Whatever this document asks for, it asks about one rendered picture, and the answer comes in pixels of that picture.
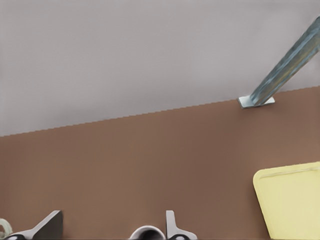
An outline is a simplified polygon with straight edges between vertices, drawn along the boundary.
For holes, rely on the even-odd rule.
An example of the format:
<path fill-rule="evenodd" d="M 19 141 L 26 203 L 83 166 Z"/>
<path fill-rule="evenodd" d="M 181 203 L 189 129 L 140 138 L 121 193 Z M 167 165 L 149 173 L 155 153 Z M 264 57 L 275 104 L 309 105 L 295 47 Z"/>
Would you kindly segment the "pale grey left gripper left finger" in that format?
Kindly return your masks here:
<path fill-rule="evenodd" d="M 3 240 L 61 240 L 63 236 L 63 211 L 54 210 L 35 227 L 12 233 Z"/>

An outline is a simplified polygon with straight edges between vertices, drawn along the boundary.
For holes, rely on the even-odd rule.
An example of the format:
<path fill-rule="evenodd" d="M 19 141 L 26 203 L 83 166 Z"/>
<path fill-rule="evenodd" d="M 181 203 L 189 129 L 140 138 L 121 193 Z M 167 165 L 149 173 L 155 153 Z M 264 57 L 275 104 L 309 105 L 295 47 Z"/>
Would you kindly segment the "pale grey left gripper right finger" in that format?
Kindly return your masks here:
<path fill-rule="evenodd" d="M 167 240 L 197 240 L 197 236 L 187 230 L 177 227 L 175 213 L 173 210 L 166 210 L 166 238 Z"/>

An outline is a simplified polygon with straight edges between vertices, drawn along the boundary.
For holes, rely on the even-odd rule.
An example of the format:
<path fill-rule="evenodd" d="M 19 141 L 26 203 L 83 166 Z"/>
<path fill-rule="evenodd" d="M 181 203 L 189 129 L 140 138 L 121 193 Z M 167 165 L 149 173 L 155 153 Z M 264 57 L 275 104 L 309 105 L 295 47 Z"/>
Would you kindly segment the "white IKEA cup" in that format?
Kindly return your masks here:
<path fill-rule="evenodd" d="M 137 228 L 128 240 L 166 240 L 166 236 L 159 228 L 144 225 Z"/>
<path fill-rule="evenodd" d="M 0 218 L 0 226 L 3 227 L 3 231 L 0 230 L 0 239 L 4 239 L 12 234 L 13 229 L 11 224 L 4 218 Z"/>

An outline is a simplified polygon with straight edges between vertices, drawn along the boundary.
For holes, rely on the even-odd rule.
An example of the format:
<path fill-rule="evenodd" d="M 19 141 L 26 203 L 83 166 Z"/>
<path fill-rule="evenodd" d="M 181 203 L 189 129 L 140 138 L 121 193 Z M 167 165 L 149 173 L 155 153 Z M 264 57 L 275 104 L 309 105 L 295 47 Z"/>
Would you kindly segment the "yellow plastic tray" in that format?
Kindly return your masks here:
<path fill-rule="evenodd" d="M 320 161 L 258 170 L 253 187 L 271 239 L 320 240 Z"/>

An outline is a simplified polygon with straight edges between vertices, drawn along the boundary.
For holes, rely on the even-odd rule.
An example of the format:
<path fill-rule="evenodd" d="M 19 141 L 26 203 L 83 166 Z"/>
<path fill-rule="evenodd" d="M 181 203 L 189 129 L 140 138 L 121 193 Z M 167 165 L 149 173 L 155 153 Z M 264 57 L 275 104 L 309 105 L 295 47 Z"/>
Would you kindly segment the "silver frame post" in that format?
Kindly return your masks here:
<path fill-rule="evenodd" d="M 273 96 L 303 66 L 320 52 L 320 15 L 250 94 L 239 97 L 242 109 L 274 104 Z"/>

